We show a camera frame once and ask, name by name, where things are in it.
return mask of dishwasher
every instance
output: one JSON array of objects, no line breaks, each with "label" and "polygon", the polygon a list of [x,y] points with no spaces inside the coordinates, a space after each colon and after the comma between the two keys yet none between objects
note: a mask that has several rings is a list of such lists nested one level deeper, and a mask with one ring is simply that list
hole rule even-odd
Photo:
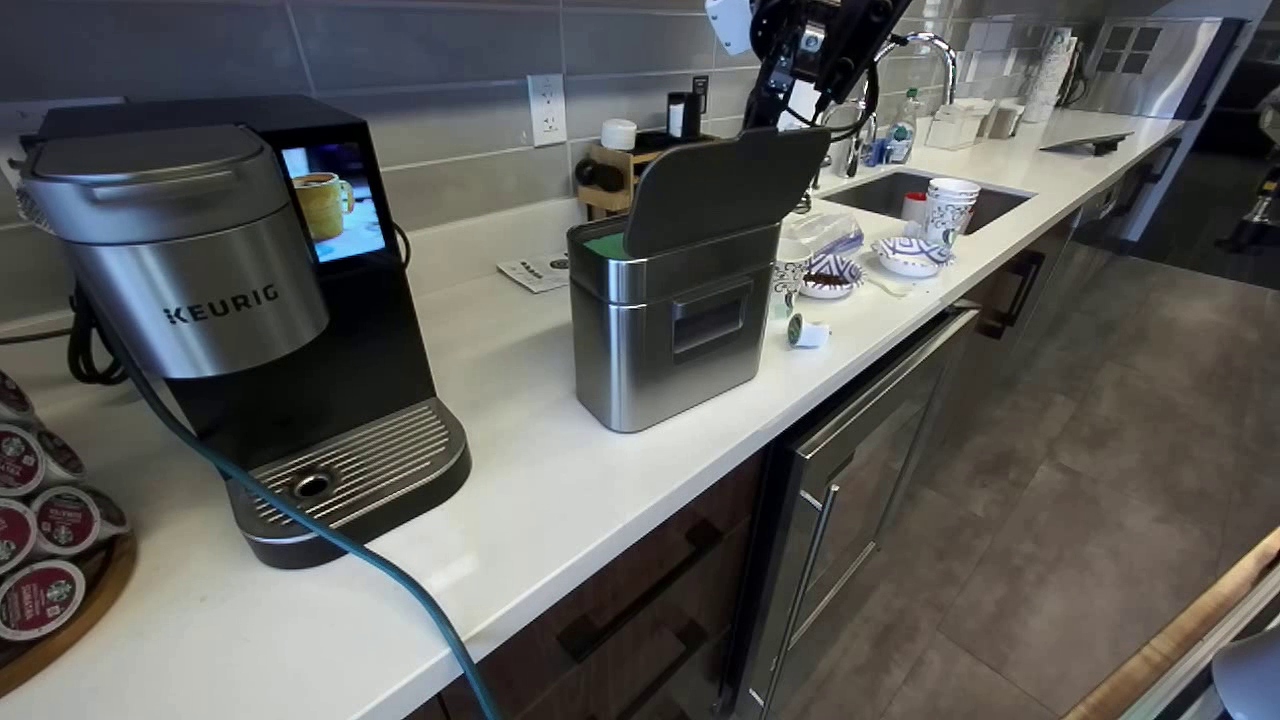
[{"label": "dishwasher", "polygon": [[809,633],[876,552],[929,448],[941,391],[980,307],[961,302],[914,332],[778,437],[768,451],[719,708],[767,720],[803,692]]}]

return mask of tile floor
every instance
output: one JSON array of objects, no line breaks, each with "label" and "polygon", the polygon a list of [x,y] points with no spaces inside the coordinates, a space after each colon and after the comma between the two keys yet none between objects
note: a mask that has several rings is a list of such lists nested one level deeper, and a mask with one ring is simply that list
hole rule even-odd
[{"label": "tile floor", "polygon": [[1076,307],[911,489],[781,717],[1057,717],[1280,524],[1280,292],[1115,258]]}]

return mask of drip tray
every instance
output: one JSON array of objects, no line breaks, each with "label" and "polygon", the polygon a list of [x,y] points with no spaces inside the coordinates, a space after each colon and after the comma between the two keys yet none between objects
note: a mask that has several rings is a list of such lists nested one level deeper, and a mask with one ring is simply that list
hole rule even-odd
[{"label": "drip tray", "polygon": [[[462,424],[433,397],[252,474],[308,515],[366,542],[452,497],[470,470]],[[308,568],[342,555],[238,484],[227,491],[236,523],[268,565]]]}]

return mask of dark wood cabinet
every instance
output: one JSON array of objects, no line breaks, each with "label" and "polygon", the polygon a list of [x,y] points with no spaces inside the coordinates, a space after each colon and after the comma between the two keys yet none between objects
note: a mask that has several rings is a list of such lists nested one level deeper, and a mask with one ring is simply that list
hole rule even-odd
[{"label": "dark wood cabinet", "polygon": [[[762,465],[735,468],[485,657],[503,714],[710,717]],[[483,720],[461,678],[438,700],[451,720]]]}]

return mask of stainless steel sink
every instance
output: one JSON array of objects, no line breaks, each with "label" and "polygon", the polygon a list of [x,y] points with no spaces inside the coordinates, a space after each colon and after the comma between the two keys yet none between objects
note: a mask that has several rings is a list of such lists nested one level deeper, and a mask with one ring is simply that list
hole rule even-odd
[{"label": "stainless steel sink", "polygon": [[[934,176],[899,170],[870,182],[841,190],[823,197],[823,200],[897,218],[902,213],[902,196],[908,192],[925,192],[929,188],[929,181],[933,178]],[[1030,200],[1029,195],[1018,195],[983,186],[982,193],[978,195],[978,204],[973,208],[973,220],[969,222],[968,232],[982,229],[983,225],[1028,200]]]}]

